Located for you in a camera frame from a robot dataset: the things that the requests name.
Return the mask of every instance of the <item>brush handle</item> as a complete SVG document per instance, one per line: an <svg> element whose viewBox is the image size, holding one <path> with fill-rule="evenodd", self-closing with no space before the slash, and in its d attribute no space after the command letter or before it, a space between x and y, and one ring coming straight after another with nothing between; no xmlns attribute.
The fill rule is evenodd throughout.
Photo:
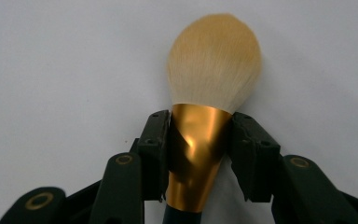
<svg viewBox="0 0 358 224"><path fill-rule="evenodd" d="M183 212L167 205L162 224L200 224L202 213Z"/></svg>

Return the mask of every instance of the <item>gold ferrule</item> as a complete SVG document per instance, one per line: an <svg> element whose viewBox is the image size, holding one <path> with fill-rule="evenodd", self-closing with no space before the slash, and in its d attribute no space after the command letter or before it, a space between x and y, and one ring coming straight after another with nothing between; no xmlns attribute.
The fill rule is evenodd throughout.
<svg viewBox="0 0 358 224"><path fill-rule="evenodd" d="M202 211L226 152L231 114L205 105L174 105L168 158L167 204Z"/></svg>

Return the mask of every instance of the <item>brush bristles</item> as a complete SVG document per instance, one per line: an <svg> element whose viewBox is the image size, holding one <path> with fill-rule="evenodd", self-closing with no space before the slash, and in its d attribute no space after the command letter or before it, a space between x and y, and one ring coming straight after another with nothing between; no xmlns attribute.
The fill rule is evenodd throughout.
<svg viewBox="0 0 358 224"><path fill-rule="evenodd" d="M246 24L229 14L203 17L185 28L172 46L172 102L233 114L254 88L260 70L260 48Z"/></svg>

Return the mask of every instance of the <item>screw hole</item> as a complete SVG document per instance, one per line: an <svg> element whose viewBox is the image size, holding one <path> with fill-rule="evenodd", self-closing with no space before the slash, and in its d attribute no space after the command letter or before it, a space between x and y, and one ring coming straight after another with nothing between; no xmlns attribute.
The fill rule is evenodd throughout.
<svg viewBox="0 0 358 224"><path fill-rule="evenodd" d="M43 192L30 198L25 204L25 208L28 210L37 210L51 203L54 195L50 192Z"/></svg>

